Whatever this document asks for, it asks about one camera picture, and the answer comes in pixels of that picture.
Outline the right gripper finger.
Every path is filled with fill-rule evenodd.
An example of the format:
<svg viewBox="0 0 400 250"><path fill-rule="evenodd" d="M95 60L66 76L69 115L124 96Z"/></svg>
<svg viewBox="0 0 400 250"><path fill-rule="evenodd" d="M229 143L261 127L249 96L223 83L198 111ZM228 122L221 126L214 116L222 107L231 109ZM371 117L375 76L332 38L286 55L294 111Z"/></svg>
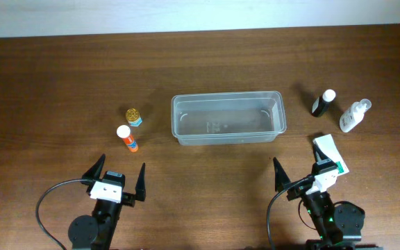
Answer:
<svg viewBox="0 0 400 250"><path fill-rule="evenodd" d="M324 160L325 154L322 152L322 150L316 144L313 144L312 147L316 162L318 163Z"/></svg>
<svg viewBox="0 0 400 250"><path fill-rule="evenodd" d="M291 180L276 157L273 158L275 171L275 190L281 192L289 189Z"/></svg>

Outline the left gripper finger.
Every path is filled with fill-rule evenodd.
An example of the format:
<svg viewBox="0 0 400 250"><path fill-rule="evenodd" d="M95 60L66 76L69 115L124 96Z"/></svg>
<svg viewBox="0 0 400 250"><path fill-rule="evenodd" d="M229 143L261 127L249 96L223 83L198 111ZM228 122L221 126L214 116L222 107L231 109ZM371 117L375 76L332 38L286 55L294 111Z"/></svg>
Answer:
<svg viewBox="0 0 400 250"><path fill-rule="evenodd" d="M135 185L135 200L145 201L147 196L146 186L145 186L145 169L146 164L142 163L139 176L137 178L137 183Z"/></svg>
<svg viewBox="0 0 400 250"><path fill-rule="evenodd" d="M95 164L93 164L93 166L91 166L91 168L89 168L89 170L87 170L86 173L82 175L82 179L90 181L98 180L101 175L105 159L106 155L102 154L98 161L96 161Z"/></svg>

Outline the white green tube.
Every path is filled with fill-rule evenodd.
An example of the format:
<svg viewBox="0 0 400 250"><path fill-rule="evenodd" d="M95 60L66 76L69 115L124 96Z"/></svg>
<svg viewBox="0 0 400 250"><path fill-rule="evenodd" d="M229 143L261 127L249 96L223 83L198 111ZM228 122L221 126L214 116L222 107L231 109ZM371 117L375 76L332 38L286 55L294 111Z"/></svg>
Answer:
<svg viewBox="0 0 400 250"><path fill-rule="evenodd" d="M316 137L312 143L337 165L339 176L349 173L349 168L338 151L331 134Z"/></svg>

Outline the clear white spray bottle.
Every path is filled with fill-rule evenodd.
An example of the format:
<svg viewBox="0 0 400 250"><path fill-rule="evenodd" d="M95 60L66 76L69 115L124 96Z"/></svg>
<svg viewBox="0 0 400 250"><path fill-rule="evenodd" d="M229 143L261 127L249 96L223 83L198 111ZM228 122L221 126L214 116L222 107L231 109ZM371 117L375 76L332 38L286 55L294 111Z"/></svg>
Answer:
<svg viewBox="0 0 400 250"><path fill-rule="evenodd" d="M340 129L344 133L351 131L364 118L365 113L371 108L372 103L369 99L362 99L354 102L340 118Z"/></svg>

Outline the dark bottle white cap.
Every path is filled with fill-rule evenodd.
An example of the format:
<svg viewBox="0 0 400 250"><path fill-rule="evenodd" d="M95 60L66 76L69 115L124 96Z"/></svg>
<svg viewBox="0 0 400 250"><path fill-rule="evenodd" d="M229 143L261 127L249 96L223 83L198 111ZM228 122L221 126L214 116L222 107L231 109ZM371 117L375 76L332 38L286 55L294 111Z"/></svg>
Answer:
<svg viewBox="0 0 400 250"><path fill-rule="evenodd" d="M335 99L336 93L332 89L326 90L312 105L311 114L314 117L321 117Z"/></svg>

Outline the small gold-lid jar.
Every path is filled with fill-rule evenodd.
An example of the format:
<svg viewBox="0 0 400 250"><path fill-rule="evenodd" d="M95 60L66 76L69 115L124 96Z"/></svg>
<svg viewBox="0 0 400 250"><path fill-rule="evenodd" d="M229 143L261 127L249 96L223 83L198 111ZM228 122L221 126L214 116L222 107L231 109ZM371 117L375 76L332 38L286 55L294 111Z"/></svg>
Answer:
<svg viewBox="0 0 400 250"><path fill-rule="evenodd" d="M126 111L126 120L130 126L138 127L142 123L140 113L135 108L130 108Z"/></svg>

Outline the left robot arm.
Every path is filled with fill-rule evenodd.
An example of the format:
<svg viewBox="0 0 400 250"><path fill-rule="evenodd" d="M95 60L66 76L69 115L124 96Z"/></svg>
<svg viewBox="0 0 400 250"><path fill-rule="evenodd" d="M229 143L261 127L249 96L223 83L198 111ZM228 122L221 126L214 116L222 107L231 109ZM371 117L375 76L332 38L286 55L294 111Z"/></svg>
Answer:
<svg viewBox="0 0 400 250"><path fill-rule="evenodd" d="M87 186L87 193L96 201L91 215L77 217L68 229L68 238L73 249L109 249L120 213L124 206L134 207L137 201L145 201L145 169L140 169L135 192L124 191L126 177L117 172L102 174L106 156L100 159L82 175L81 183Z"/></svg>

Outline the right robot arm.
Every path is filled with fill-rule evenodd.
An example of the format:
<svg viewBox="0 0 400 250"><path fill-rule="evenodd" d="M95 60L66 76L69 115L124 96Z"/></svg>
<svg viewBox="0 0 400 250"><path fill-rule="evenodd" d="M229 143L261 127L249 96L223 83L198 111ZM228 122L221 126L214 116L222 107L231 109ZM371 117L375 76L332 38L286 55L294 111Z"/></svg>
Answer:
<svg viewBox="0 0 400 250"><path fill-rule="evenodd" d="M309 214L314 229L319 235L317 240L307 240L306 249L380 249L374 244L360 244L361 230L365 222L365 211L349 201L334 202L328 189L335 185L339 175L338 164L324 152L314 146L316 162L306 177L291 181L277 158L273 159L275 171L276 195L267 207L267 237L272 249L275 249L270 215L272 206L282 194L286 193L289 201L299 199Z"/></svg>

